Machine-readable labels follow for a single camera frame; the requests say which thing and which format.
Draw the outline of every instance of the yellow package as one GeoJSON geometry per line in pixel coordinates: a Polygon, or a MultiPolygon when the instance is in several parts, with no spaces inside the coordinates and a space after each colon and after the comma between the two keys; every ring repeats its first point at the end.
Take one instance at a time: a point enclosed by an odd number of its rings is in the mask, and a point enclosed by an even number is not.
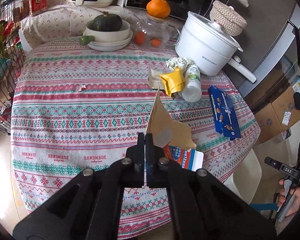
{"type": "Polygon", "coordinates": [[[180,68],[176,67],[173,72],[160,74],[160,79],[164,84],[166,94],[171,97],[172,93],[176,93],[183,90],[183,75],[180,68]]]}

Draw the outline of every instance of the wire basket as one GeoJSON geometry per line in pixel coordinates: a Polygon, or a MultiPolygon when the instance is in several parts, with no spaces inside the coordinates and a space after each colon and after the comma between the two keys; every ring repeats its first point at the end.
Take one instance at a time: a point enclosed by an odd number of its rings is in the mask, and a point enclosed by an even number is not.
{"type": "Polygon", "coordinates": [[[16,83],[21,73],[25,55],[18,31],[20,17],[17,0],[0,0],[0,21],[3,26],[4,50],[0,50],[0,131],[10,135],[11,106],[16,83]]]}

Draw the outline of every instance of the round table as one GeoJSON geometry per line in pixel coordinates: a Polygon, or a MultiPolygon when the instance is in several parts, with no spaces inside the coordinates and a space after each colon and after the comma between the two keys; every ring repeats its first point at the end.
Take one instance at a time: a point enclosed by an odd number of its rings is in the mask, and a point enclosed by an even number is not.
{"type": "MultiPolygon", "coordinates": [[[[145,132],[156,95],[148,68],[167,71],[172,47],[154,53],[131,43],[100,52],[80,46],[78,38],[34,49],[24,64],[11,114],[13,168],[28,212],[32,212],[83,168],[107,168],[125,156],[145,132]],[[78,92],[85,85],[86,89],[78,92]]],[[[161,95],[172,118],[191,127],[203,166],[225,181],[251,150],[260,128],[245,101],[220,72],[201,76],[202,98],[188,103],[161,95]],[[230,141],[215,132],[208,88],[231,97],[242,138],[230,141]]],[[[126,188],[118,237],[129,238],[170,220],[166,191],[126,188]]]]}

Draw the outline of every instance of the cardboard box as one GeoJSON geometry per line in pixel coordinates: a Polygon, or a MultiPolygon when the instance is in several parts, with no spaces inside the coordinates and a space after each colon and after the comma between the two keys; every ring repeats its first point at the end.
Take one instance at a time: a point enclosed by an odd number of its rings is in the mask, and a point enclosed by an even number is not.
{"type": "MultiPolygon", "coordinates": [[[[300,77],[297,76],[294,82],[299,82],[298,87],[300,88],[300,77]]],[[[255,114],[261,128],[259,143],[266,142],[286,131],[300,120],[300,110],[295,109],[293,99],[293,94],[297,91],[300,93],[300,89],[297,89],[295,84],[288,87],[277,99],[255,114]]]]}

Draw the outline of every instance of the green pumpkin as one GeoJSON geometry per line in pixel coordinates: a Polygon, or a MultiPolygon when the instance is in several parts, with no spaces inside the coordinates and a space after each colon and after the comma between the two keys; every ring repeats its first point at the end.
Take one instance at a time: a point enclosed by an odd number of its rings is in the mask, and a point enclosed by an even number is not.
{"type": "Polygon", "coordinates": [[[103,15],[97,16],[92,24],[92,30],[99,32],[117,32],[122,26],[122,20],[119,15],[102,12],[103,15]]]}

